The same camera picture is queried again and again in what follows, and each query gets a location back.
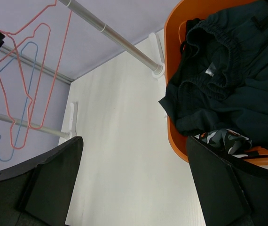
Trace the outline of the black shorts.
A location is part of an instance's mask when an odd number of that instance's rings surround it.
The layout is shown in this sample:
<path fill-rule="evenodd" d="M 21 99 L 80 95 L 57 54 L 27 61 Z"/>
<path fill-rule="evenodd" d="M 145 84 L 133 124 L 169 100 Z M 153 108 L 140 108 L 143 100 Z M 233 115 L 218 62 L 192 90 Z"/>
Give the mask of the black shorts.
<path fill-rule="evenodd" d="M 188 32 L 192 28 L 194 28 L 200 21 L 201 19 L 194 18 L 192 20 L 188 20 L 185 24 L 185 40 L 180 45 L 181 61 L 179 64 L 179 69 L 181 69 L 184 65 L 190 63 L 193 60 L 194 56 L 197 54 L 198 48 L 190 45 L 187 42 L 187 35 Z"/>

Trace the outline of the dark green shorts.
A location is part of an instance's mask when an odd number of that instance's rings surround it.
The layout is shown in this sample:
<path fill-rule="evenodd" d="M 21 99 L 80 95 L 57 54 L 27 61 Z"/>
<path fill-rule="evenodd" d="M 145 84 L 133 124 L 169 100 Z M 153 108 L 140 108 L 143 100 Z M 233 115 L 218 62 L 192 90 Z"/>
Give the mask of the dark green shorts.
<path fill-rule="evenodd" d="M 225 8 L 192 28 L 198 48 L 160 104 L 184 136 L 230 129 L 268 147 L 268 0 Z"/>

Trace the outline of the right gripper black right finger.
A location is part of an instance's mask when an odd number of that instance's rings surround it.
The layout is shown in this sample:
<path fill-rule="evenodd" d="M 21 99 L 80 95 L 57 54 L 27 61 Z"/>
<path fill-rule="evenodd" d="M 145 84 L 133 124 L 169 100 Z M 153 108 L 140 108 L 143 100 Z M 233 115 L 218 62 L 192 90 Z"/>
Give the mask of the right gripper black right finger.
<path fill-rule="evenodd" d="M 268 226 L 268 169 L 194 137 L 186 150 L 206 225 Z"/>

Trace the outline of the orange camouflage shorts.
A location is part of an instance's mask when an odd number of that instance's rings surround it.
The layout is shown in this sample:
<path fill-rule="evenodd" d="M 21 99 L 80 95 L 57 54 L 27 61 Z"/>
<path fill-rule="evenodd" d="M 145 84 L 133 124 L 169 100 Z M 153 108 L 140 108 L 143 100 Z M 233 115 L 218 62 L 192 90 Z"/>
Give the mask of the orange camouflage shorts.
<path fill-rule="evenodd" d="M 220 129 L 195 135 L 214 150 L 240 159 L 268 157 L 268 147 L 255 146 L 252 140 L 230 129 Z"/>

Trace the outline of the pink wire hanger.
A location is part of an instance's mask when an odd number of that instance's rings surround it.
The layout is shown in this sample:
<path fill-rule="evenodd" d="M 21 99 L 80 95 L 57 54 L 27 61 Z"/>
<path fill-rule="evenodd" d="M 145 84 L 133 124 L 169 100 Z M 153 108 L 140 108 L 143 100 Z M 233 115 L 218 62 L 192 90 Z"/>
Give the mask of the pink wire hanger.
<path fill-rule="evenodd" d="M 50 37 L 50 34 L 51 34 L 51 28 L 49 27 L 48 24 L 46 23 L 40 23 L 36 28 L 35 30 L 33 31 L 33 35 L 32 36 L 28 36 L 26 37 L 23 41 L 21 41 L 18 45 L 16 45 L 16 42 L 15 42 L 15 39 L 12 37 L 13 35 L 12 34 L 9 34 L 9 32 L 5 32 L 5 31 L 1 31 L 2 33 L 4 33 L 4 35 L 8 38 L 10 38 L 14 44 L 14 48 L 9 52 L 7 53 L 7 55 L 0 60 L 0 62 L 2 62 L 7 56 L 9 56 L 11 53 L 15 52 L 16 53 L 16 57 L 17 57 L 17 61 L 18 61 L 18 65 L 19 65 L 19 71 L 20 71 L 20 74 L 21 74 L 21 79 L 22 79 L 22 83 L 23 83 L 23 89 L 24 89 L 24 93 L 27 97 L 27 99 L 30 100 L 30 103 L 28 105 L 28 109 L 27 109 L 27 116 L 28 116 L 28 122 L 26 123 L 25 127 L 27 128 L 26 129 L 26 133 L 25 133 L 25 137 L 24 137 L 24 143 L 21 147 L 16 147 L 16 145 L 13 144 L 13 138 L 12 138 L 12 128 L 15 124 L 17 124 L 17 119 L 13 118 L 11 115 L 10 115 L 10 111 L 9 111 L 9 106 L 8 106 L 8 99 L 7 99 L 7 94 L 6 94 L 6 91 L 5 91 L 5 88 L 3 86 L 3 83 L 2 83 L 2 80 L 1 80 L 1 77 L 0 77 L 0 86 L 2 88 L 2 91 L 3 91 L 3 95 L 4 95 L 4 100 L 5 100 L 5 106 L 6 106 L 6 110 L 7 110 L 7 115 L 9 117 L 9 119 L 11 120 L 11 127 L 10 127 L 10 144 L 12 146 L 13 149 L 16 149 L 16 150 L 20 150 L 22 148 L 24 148 L 25 144 L 26 144 L 26 139 L 27 139 L 27 135 L 28 135 L 28 130 L 29 128 L 31 127 L 31 114 L 29 112 L 29 109 L 31 107 L 31 104 L 32 102 L 36 101 L 36 97 L 34 98 L 34 100 L 31 98 L 31 96 L 29 95 L 28 93 L 28 90 L 26 88 L 26 84 L 25 84 L 25 78 L 24 78 L 24 73 L 23 73 L 23 69 L 22 69 L 22 65 L 21 65 L 21 60 L 20 60 L 20 55 L 19 55 L 19 52 L 18 52 L 18 47 L 23 44 L 27 39 L 31 39 L 35 36 L 35 33 L 36 31 L 39 29 L 40 26 L 46 26 L 48 28 L 48 36 L 47 36 L 47 42 L 46 42 L 46 47 L 45 47 L 45 52 L 44 52 L 44 58 L 43 58 L 43 61 L 42 61 L 42 68 L 40 70 L 40 73 L 42 73 L 42 70 L 43 70 L 43 66 L 44 66 L 44 61 L 45 61 L 45 57 L 46 57 L 46 53 L 47 53 L 47 48 L 48 48 L 48 42 L 49 42 L 49 37 Z"/>
<path fill-rule="evenodd" d="M 57 73 L 63 71 L 70 30 L 69 10 L 57 0 L 0 0 L 0 30 L 6 46 Z M 69 85 L 57 76 L 20 63 L 0 52 L 0 113 L 60 130 Z"/>

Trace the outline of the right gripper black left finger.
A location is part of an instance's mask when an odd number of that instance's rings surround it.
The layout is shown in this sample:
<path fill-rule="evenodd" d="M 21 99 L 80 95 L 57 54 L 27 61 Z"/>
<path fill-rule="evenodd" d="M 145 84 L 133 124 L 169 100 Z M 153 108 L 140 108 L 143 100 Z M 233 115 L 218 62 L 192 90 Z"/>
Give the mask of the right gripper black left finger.
<path fill-rule="evenodd" d="M 0 170 L 0 226 L 64 226 L 83 147 L 73 137 Z"/>

